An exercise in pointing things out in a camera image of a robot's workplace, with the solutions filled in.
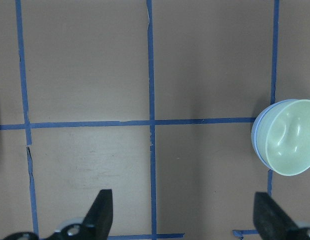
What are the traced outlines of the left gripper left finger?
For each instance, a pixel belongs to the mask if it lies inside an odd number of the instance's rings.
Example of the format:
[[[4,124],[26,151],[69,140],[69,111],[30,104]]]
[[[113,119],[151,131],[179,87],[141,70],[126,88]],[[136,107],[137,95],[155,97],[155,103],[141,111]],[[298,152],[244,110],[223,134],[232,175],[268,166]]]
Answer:
[[[113,224],[113,192],[102,189],[80,223],[55,230],[48,240],[106,240]]]

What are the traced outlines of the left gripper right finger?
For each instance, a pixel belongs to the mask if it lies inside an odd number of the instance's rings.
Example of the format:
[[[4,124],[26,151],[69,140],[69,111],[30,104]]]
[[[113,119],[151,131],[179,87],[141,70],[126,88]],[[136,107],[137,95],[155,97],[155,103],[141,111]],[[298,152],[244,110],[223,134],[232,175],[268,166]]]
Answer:
[[[266,192],[256,192],[253,224],[263,240],[310,240],[310,226],[298,225]]]

